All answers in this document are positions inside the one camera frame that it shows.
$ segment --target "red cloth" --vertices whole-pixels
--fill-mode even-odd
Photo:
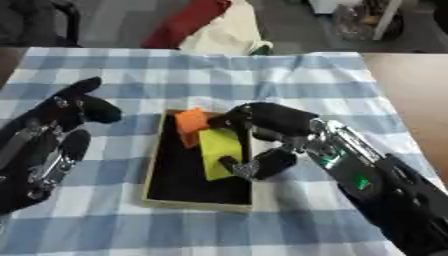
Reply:
[[[191,0],[182,11],[164,21],[141,47],[178,49],[185,38],[225,13],[231,4],[229,0]]]

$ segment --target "checkered tablecloth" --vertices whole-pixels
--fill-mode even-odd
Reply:
[[[11,216],[1,255],[400,254],[305,156],[255,185],[249,214],[141,206],[158,114],[166,108],[225,112],[270,101],[316,112],[352,126],[441,184],[356,53],[225,57],[32,48],[0,91],[0,118],[4,123],[92,76],[104,81],[93,94],[122,108],[123,120],[87,124],[93,139],[85,161],[50,200]]]

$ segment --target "robotic arm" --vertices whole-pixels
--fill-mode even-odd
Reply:
[[[84,122],[111,123],[121,110],[87,95],[98,77],[60,90],[0,130],[0,216],[47,200],[81,161],[90,134]]]
[[[236,176],[261,180],[294,165],[295,154],[307,154],[406,255],[448,255],[447,195],[400,159],[377,152],[350,127],[273,103],[245,104],[209,124],[240,136],[252,129],[256,138],[283,143],[248,163],[222,157]]]

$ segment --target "white bag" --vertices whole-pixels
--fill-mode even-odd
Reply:
[[[227,11],[210,24],[188,36],[180,49],[193,53],[249,55],[262,46],[272,49],[258,31],[254,8],[246,0],[231,0]]]

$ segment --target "black felt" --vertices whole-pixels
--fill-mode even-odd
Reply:
[[[250,205],[251,183],[238,177],[207,181],[201,149],[186,149],[173,116],[166,117],[148,198],[156,200]],[[243,142],[247,150],[247,140]]]

